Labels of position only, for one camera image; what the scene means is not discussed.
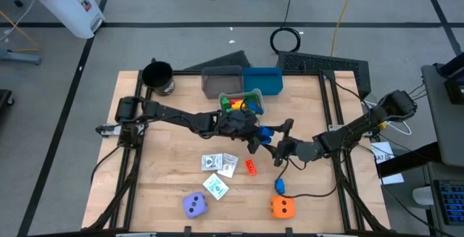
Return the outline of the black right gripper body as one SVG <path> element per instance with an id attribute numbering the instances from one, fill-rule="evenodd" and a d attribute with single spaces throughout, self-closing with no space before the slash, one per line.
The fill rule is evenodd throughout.
<path id="1" fill-rule="evenodd" d="M 281 166 L 283 161 L 288 160 L 290 156 L 296 156 L 299 158 L 300 161 L 303 161 L 304 163 L 312 162 L 323 157 L 324 149 L 319 142 L 302 141 L 297 138 L 292 138 L 289 135 L 289 132 L 294 124 L 293 119 L 287 119 L 284 123 L 287 124 L 287 132 L 282 133 L 283 137 L 279 141 L 281 142 L 282 156 L 273 157 L 274 166 Z"/>

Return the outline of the large blue toy brick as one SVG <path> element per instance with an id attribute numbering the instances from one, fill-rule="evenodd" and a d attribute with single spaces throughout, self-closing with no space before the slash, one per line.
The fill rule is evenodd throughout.
<path id="1" fill-rule="evenodd" d="M 268 145 L 272 141 L 274 130 L 267 126 L 260 126 L 258 131 L 258 138 L 261 145 Z"/>

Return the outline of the light grey plastic bin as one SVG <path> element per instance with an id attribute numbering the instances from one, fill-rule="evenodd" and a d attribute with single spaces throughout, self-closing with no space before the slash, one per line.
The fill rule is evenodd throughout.
<path id="1" fill-rule="evenodd" d="M 221 108 L 221 105 L 220 105 L 220 100 L 223 98 L 223 97 L 227 97 L 230 99 L 230 102 L 231 102 L 231 105 L 235 102 L 235 101 L 239 101 L 239 100 L 243 100 L 244 101 L 244 96 L 247 95 L 247 94 L 252 94 L 252 93 L 255 93 L 259 96 L 260 98 L 260 103 L 258 103 L 258 105 L 264 110 L 264 113 L 265 113 L 265 106 L 264 106 L 264 101 L 263 101 L 263 96 L 262 96 L 262 93 L 259 89 L 253 89 L 252 91 L 250 92 L 242 92 L 242 93 L 221 93 L 218 97 L 219 99 L 219 106 L 220 106 L 220 110 L 222 112 L 224 112 Z M 247 102 L 245 102 L 245 107 L 243 109 L 240 109 L 241 111 L 249 111 L 251 112 L 252 114 L 255 115 L 255 113 L 253 113 L 252 111 L 250 111 L 247 107 Z"/>

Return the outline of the orange foam die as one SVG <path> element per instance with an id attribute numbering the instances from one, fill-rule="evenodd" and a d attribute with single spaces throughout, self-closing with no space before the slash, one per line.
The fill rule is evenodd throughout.
<path id="1" fill-rule="evenodd" d="M 283 196 L 273 196 L 271 199 L 271 212 L 276 219 L 293 218 L 296 214 L 296 205 L 293 199 Z"/>

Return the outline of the white green card packets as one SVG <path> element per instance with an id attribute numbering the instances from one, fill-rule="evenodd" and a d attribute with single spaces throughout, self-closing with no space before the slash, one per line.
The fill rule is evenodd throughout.
<path id="1" fill-rule="evenodd" d="M 220 200 L 229 190 L 229 187 L 215 174 L 203 182 L 203 186 L 213 195 L 216 200 Z"/>

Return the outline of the purple foam die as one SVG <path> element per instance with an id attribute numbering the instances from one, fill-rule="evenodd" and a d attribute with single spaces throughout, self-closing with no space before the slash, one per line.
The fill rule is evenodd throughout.
<path id="1" fill-rule="evenodd" d="M 188 218 L 195 218 L 208 212 L 209 206 L 202 192 L 194 192 L 182 200 L 184 212 Z"/>

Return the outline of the dark grey plastic bin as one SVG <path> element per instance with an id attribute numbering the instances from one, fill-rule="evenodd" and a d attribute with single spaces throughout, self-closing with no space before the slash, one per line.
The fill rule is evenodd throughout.
<path id="1" fill-rule="evenodd" d="M 221 93 L 243 92 L 243 68 L 238 65 L 204 68 L 202 91 L 207 99 L 217 99 Z"/>

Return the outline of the blue plastic bin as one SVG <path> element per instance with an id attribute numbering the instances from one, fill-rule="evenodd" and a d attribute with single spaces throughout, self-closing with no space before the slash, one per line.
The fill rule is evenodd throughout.
<path id="1" fill-rule="evenodd" d="M 263 96 L 276 96 L 283 89 L 282 75 L 282 69 L 279 67 L 244 68 L 244 91 L 259 89 Z"/>

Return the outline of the black triangular panel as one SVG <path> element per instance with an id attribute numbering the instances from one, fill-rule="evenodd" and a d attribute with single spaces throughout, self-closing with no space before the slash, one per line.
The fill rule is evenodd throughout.
<path id="1" fill-rule="evenodd" d="M 187 67 L 185 71 L 201 71 L 206 67 L 222 67 L 231 65 L 238 65 L 241 67 L 251 66 L 245 52 L 243 50 L 240 50 L 191 67 Z"/>

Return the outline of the black cup with cartoon eyes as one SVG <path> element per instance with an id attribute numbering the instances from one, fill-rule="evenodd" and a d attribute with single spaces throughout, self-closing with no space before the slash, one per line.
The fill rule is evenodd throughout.
<path id="1" fill-rule="evenodd" d="M 173 69 L 167 62 L 157 61 L 155 58 L 142 70 L 143 84 L 152 89 L 158 96 L 168 96 L 175 89 Z"/>

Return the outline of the plain white paper sheet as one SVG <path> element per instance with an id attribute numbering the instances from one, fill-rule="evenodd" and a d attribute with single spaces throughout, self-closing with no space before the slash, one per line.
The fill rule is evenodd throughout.
<path id="1" fill-rule="evenodd" d="M 380 183 L 382 185 L 391 185 L 391 184 L 398 184 L 398 183 L 404 183 L 405 180 L 402 176 L 401 173 L 395 174 L 395 175 L 389 175 L 386 177 L 382 177 L 379 179 Z"/>

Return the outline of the backlit black keyboard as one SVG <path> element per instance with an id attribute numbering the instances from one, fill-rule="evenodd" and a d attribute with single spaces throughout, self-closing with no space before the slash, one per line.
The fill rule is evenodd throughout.
<path id="1" fill-rule="evenodd" d="M 446 225 L 464 225 L 464 180 L 435 180 L 441 216 Z"/>

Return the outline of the black device on table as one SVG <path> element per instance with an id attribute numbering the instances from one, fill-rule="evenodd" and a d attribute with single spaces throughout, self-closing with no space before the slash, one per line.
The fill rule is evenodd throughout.
<path id="1" fill-rule="evenodd" d="M 434 64 L 436 71 L 445 78 L 444 87 L 452 104 L 464 105 L 464 52 L 446 64 Z"/>

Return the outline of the white trash can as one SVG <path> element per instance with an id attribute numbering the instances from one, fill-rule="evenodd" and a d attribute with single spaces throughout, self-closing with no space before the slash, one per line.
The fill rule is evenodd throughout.
<path id="1" fill-rule="evenodd" d="M 74 36 L 82 39 L 94 37 L 105 21 L 96 0 L 38 0 Z"/>

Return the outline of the black cart with caster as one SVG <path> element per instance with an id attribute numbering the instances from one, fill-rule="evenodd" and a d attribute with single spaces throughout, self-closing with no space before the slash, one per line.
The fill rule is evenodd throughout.
<path id="1" fill-rule="evenodd" d="M 12 91 L 0 89 L 0 118 L 2 118 L 7 112 L 7 109 L 14 104 L 15 100 L 12 97 Z"/>

